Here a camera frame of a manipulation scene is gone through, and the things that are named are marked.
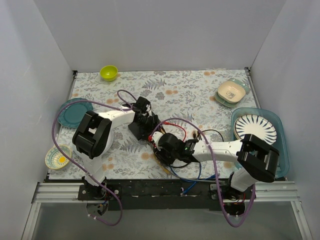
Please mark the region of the black network switch box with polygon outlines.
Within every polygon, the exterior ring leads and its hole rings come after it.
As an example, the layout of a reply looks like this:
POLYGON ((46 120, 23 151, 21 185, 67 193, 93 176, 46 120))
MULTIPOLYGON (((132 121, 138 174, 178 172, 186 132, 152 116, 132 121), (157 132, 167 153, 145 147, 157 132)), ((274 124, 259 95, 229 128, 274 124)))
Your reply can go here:
POLYGON ((143 115, 140 112, 136 112, 133 121, 128 125, 128 128, 138 141, 147 141, 150 134, 159 123, 160 120, 156 114, 143 115))

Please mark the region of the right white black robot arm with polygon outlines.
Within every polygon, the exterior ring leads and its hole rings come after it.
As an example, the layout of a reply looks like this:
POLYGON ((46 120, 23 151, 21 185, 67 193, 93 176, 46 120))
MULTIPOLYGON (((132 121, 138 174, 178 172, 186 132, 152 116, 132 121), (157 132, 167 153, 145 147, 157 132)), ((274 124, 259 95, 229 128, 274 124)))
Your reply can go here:
POLYGON ((227 195, 237 199, 256 182, 272 183, 276 178, 279 151, 253 134, 241 140, 206 143, 203 140, 182 141, 171 133, 156 131, 148 140, 155 147, 157 158, 164 165, 179 160, 202 163, 213 160, 239 163, 241 168, 231 174, 227 195))

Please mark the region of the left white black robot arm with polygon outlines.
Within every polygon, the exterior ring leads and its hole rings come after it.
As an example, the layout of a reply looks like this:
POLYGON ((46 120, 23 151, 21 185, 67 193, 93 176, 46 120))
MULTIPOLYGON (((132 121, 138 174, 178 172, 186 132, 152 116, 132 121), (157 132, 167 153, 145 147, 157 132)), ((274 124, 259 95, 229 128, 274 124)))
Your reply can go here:
POLYGON ((124 104, 119 110, 100 113, 90 110, 85 113, 73 135, 72 147, 87 171, 84 180, 91 185, 89 194, 95 200, 103 199, 107 193, 106 187, 101 184, 105 180, 102 155, 113 144, 113 129, 128 125, 138 141, 147 140, 159 123, 150 101, 144 97, 139 97, 135 103, 124 104))

